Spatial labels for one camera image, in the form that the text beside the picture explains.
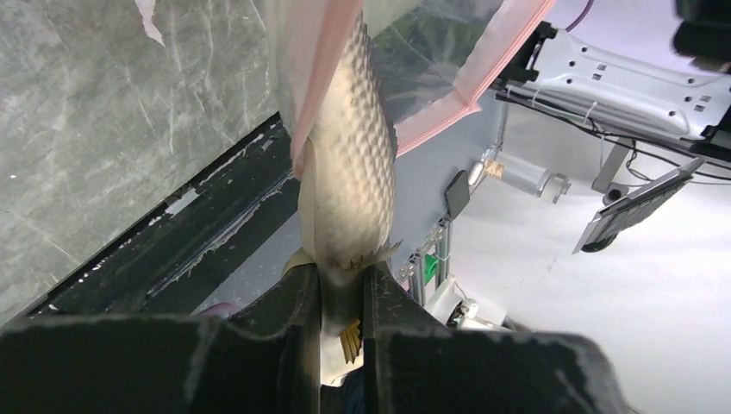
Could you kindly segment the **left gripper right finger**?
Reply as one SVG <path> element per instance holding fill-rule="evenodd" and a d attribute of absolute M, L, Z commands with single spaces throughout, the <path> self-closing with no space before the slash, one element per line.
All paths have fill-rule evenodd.
<path fill-rule="evenodd" d="M 591 340 L 554 332 L 449 329 L 385 265 L 364 279 L 369 413 L 625 413 Z"/>

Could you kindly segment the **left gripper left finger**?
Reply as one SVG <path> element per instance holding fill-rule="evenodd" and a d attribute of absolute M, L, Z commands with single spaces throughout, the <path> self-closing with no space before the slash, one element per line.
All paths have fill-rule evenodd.
<path fill-rule="evenodd" d="M 313 266 L 228 319 L 51 315 L 1 331 L 4 413 L 316 413 Z"/>

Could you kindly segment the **clear zip top bag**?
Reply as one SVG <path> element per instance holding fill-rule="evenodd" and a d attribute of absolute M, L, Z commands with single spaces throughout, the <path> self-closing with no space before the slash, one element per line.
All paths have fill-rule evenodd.
<path fill-rule="evenodd" d="M 347 38 L 361 19 L 372 39 L 384 109 L 405 154 L 477 112 L 550 0 L 258 1 L 272 94 L 303 172 L 303 146 L 322 113 Z"/>

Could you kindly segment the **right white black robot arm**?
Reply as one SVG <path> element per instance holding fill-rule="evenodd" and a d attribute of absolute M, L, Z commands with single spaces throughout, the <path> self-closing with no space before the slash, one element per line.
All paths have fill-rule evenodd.
<path fill-rule="evenodd" d="M 674 41 L 673 1 L 558 1 L 531 59 L 534 80 L 504 96 L 563 110 L 718 160 L 730 158 L 730 67 L 695 67 L 691 50 L 728 53 L 730 32 Z"/>

